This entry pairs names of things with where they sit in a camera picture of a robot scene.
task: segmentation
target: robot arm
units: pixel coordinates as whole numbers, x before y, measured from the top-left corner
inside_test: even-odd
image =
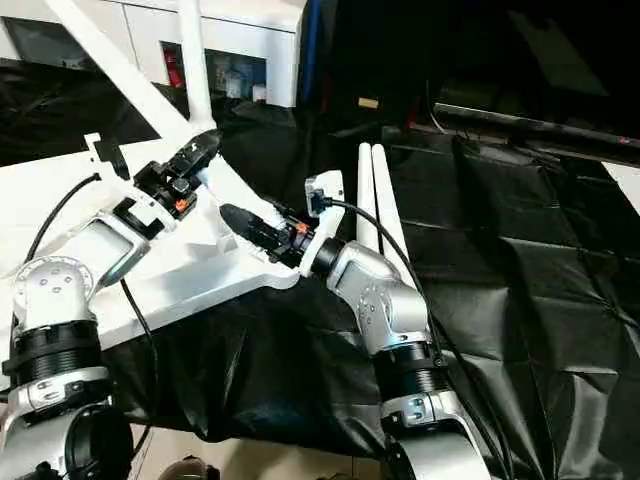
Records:
[[[308,197],[314,196],[307,191]],[[289,266],[303,263],[315,238],[291,216],[284,229],[232,205],[221,213],[239,235]],[[311,252],[311,271],[353,311],[372,358],[381,395],[381,423],[388,435],[394,479],[489,480],[489,472],[450,387],[445,363],[431,342],[424,298],[402,281],[382,255],[357,242],[322,237]]]
[[[125,198],[16,276],[12,379],[0,437],[0,478],[124,480],[133,440],[111,405],[93,296],[122,279],[160,232],[196,204],[198,174],[216,156],[215,131],[194,137],[165,164],[151,162]]]

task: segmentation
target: black cloth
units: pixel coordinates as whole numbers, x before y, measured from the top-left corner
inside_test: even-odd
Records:
[[[62,81],[53,104],[22,109],[16,71],[0,75],[3,98],[11,99],[0,112],[12,128],[0,130],[5,163],[71,153],[83,134],[124,126],[113,123],[123,118],[119,108],[127,110],[122,99],[86,95],[77,114],[75,93],[88,92],[81,88],[88,83]],[[51,85],[49,77],[22,81],[32,101]],[[97,92],[112,88],[94,81]],[[90,114],[99,122],[89,123]],[[225,111],[225,158],[259,193],[297,208],[306,176],[340,168],[354,200],[362,138],[331,135],[299,112],[292,117],[293,126]],[[37,128],[31,150],[23,142],[29,128]],[[486,386],[518,478],[638,478],[640,219],[604,168],[450,137],[405,139],[387,152],[429,305]],[[353,237],[353,222],[345,219],[340,236]],[[163,386],[158,424],[209,441],[239,436],[381,454],[371,363],[353,315],[318,280],[248,293],[155,338]],[[144,419],[153,391],[145,339],[112,348],[105,359],[120,404]],[[452,372],[469,396],[455,364]]]

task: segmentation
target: floor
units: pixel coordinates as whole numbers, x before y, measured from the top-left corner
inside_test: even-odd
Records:
[[[134,426],[137,439],[142,428]],[[222,472],[222,480],[316,480],[337,473],[358,480],[379,480],[378,462],[300,447],[231,439],[210,444],[195,435],[154,428],[134,461],[129,480],[158,480],[174,462],[188,455]]]

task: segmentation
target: white pole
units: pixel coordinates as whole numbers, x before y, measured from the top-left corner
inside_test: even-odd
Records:
[[[180,0],[180,36],[182,61],[189,96],[189,121],[203,130],[215,129],[211,115],[209,81],[202,47],[199,0]]]
[[[373,184],[371,145],[368,143],[361,143],[358,149],[358,207],[372,217],[378,218],[376,192]],[[356,219],[356,239],[365,247],[381,252],[378,230],[359,215]]]
[[[189,122],[138,68],[129,62],[73,0],[46,1],[93,61],[162,138],[175,142],[177,149],[193,137],[193,129]]]
[[[407,244],[404,240],[404,232],[402,231],[402,223],[400,223],[400,215],[398,214],[396,197],[393,193],[393,185],[391,185],[391,176],[389,175],[389,166],[387,164],[384,147],[382,145],[374,145],[371,149],[371,158],[373,159],[373,176],[376,185],[378,220],[380,220],[380,223],[382,223],[398,243],[402,253],[407,255]],[[385,239],[382,239],[382,245],[384,247],[384,256],[396,266],[404,283],[415,287],[409,271],[391,244]]]

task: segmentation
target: cable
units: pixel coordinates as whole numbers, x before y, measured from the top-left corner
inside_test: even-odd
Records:
[[[411,275],[411,279],[413,280],[413,283],[415,284],[416,290],[418,291],[418,293],[422,296],[422,298],[424,298],[425,302],[427,301],[427,298],[424,294],[424,290],[422,288],[422,284],[420,283],[420,279],[418,278],[418,275],[416,274],[413,266],[411,265],[409,258],[402,251],[402,248],[400,248],[400,245],[398,245],[398,242],[396,242],[396,240],[393,238],[391,233],[389,233],[389,231],[385,228],[384,225],[382,225],[382,223],[380,223],[378,219],[374,218],[365,210],[358,208],[357,206],[352,205],[348,202],[344,202],[342,200],[337,200],[333,198],[325,198],[324,201],[325,201],[325,204],[328,206],[335,205],[338,207],[343,207],[346,210],[350,210],[362,216],[374,227],[376,227],[376,229],[378,229],[380,234],[385,238],[385,240],[389,242],[389,244],[396,251],[396,253],[400,257],[400,260],[402,260],[402,263],[404,264],[404,266],[407,267],[407,270]],[[487,444],[487,447],[489,448],[491,454],[498,461],[500,465],[500,469],[502,470],[502,473],[504,475],[504,478],[507,480],[515,479],[513,459],[511,458],[511,448],[509,446],[509,441],[507,439],[504,429],[502,428],[502,424],[500,423],[495,410],[491,406],[491,402],[489,401],[489,399],[487,398],[483,390],[480,388],[476,380],[476,377],[469,370],[469,367],[467,366],[466,361],[462,356],[462,353],[460,353],[458,348],[455,346],[451,337],[449,336],[447,331],[444,329],[443,325],[431,314],[429,315],[428,322],[429,322],[429,327],[431,328],[431,332],[432,332],[431,336],[433,338],[436,351],[441,352],[441,349],[440,349],[441,347],[438,341],[438,334],[439,334],[442,336],[442,338],[444,338],[445,342],[449,345],[449,349],[451,350],[451,353],[453,353],[454,357],[456,358],[456,361],[460,365],[460,368],[462,369],[464,376],[467,378],[469,384],[471,385],[471,388],[474,394],[480,399],[480,401],[484,404],[485,408],[489,412],[491,423],[493,424],[493,427],[496,431],[496,435],[498,437],[498,441],[500,443],[502,455],[499,454],[498,449],[495,445],[495,442],[493,441],[493,438],[489,434],[489,431],[483,424],[482,420],[480,419],[480,416],[474,410],[472,405],[469,402],[465,401],[461,396],[459,396],[460,401],[462,402],[465,410],[471,417],[471,420],[476,425],[476,428],[478,429],[478,431],[480,432],[480,435],[482,436],[483,440]],[[456,388],[455,382],[452,380],[451,375],[447,375],[447,376],[453,389],[455,391],[459,391],[459,389]]]
[[[71,200],[71,197],[73,197],[86,185],[89,185],[91,182],[97,182],[99,180],[101,180],[100,175],[97,173],[94,173],[90,177],[87,177],[84,180],[82,180],[75,187],[69,190],[69,192],[64,197],[62,197],[62,200],[60,200],[58,204],[53,208],[53,210],[51,210],[51,213],[49,213],[49,216],[46,218],[46,220],[40,227],[40,230],[38,230],[38,233],[36,234],[36,237],[33,239],[33,243],[29,248],[29,252],[27,253],[27,258],[25,258],[24,263],[27,263],[33,260],[33,257],[36,254],[36,250],[38,250],[38,246],[42,241],[42,237],[44,237],[44,234],[53,223],[53,220],[58,216],[58,214],[60,213],[60,210],[62,210],[62,208],[67,204],[67,202]]]
[[[129,303],[131,304],[131,308],[133,308],[133,311],[136,314],[136,317],[138,317],[138,321],[140,322],[140,324],[142,325],[142,328],[144,329],[144,333],[147,337],[147,340],[149,341],[149,347],[151,348],[151,355],[153,357],[153,377],[154,377],[154,399],[153,399],[153,406],[151,408],[151,416],[149,419],[149,423],[147,423],[147,425],[144,427],[144,431],[142,432],[142,436],[140,437],[140,439],[138,440],[138,443],[136,444],[135,449],[133,450],[133,458],[136,458],[136,456],[138,455],[138,453],[140,453],[140,450],[142,450],[142,447],[144,445],[144,442],[147,440],[147,437],[149,436],[149,433],[151,432],[151,425],[153,424],[153,418],[157,415],[158,413],[158,407],[160,404],[160,365],[159,365],[159,361],[158,361],[158,349],[156,348],[156,343],[153,340],[153,335],[151,335],[151,329],[149,328],[149,324],[147,323],[147,320],[144,318],[144,315],[142,314],[142,312],[140,311],[140,308],[138,307],[138,304],[136,303],[135,299],[133,298],[133,295],[131,294],[131,290],[129,290],[129,285],[127,285],[126,280],[123,278],[122,280],[120,280],[120,285],[122,286],[122,290],[124,291],[124,295],[125,297],[127,297],[127,300],[129,301]]]
[[[443,133],[444,135],[446,135],[447,131],[442,127],[442,125],[440,125],[438,120],[436,120],[436,115],[433,112],[433,107],[431,106],[431,99],[430,99],[430,96],[429,96],[429,80],[427,80],[427,85],[426,85],[426,88],[425,88],[425,94],[426,94],[425,101],[427,102],[427,112],[429,112],[429,117],[431,118],[431,121],[436,126],[436,128],[438,130],[440,130],[440,133]]]

